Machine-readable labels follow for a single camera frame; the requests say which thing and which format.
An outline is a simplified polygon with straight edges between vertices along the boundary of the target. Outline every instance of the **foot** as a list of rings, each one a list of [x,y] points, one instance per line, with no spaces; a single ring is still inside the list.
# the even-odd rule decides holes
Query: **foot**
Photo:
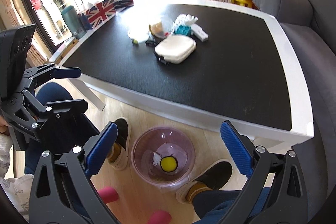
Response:
[[[176,192],[176,199],[183,204],[190,203],[194,195],[206,190],[219,190],[230,179],[232,166],[227,160],[218,160],[194,180],[189,181]]]
[[[124,170],[128,163],[128,149],[131,135],[131,125],[128,119],[122,117],[114,121],[118,128],[117,139],[107,155],[109,164],[116,170]]]

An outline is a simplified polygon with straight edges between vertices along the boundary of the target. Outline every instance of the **yellow ball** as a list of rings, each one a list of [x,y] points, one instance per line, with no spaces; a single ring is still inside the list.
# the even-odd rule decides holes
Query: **yellow ball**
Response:
[[[177,160],[173,156],[164,157],[160,161],[160,166],[165,172],[173,172],[177,168]]]

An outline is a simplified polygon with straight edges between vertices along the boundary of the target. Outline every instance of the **chair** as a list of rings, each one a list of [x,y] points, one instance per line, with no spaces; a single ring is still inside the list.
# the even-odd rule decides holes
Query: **chair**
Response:
[[[250,0],[231,0],[231,3],[252,8],[252,2]]]
[[[310,93],[314,137],[292,149],[304,174],[311,220],[331,193],[329,201],[336,197],[336,0],[252,1],[279,21]]]

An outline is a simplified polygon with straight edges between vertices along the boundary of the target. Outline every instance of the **yellow stool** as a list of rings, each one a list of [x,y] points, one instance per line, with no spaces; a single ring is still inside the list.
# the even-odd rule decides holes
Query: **yellow stool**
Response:
[[[252,8],[252,1],[251,0],[231,0],[231,3],[238,4],[240,6],[246,6]]]

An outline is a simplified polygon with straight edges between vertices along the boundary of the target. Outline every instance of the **union jack box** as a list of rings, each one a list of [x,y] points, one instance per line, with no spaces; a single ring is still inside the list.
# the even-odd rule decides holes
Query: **union jack box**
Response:
[[[100,0],[91,8],[79,13],[86,30],[96,29],[101,23],[114,17],[116,10],[113,0]]]

